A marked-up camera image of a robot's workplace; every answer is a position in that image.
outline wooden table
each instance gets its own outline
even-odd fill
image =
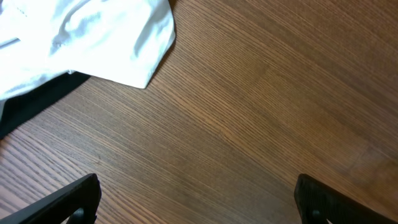
[[[0,217],[99,175],[97,223],[300,223],[308,173],[398,220],[398,2],[179,0],[146,90],[91,78],[0,144]]]

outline white fabric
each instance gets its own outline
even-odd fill
[[[0,4],[0,101],[73,71],[145,88],[175,38],[167,0]]]

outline black plastic object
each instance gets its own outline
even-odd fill
[[[88,174],[49,196],[0,220],[0,224],[94,224],[101,200],[96,174]]]
[[[299,175],[294,199],[303,224],[397,224],[307,174]]]

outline black fabric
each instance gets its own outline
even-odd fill
[[[89,77],[79,72],[65,73],[24,95],[8,99],[0,121],[0,139],[79,87]]]

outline wood grain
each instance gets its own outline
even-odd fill
[[[146,90],[91,78],[0,144],[0,217],[99,175],[97,223],[300,223],[308,173],[398,220],[398,2],[180,0]]]

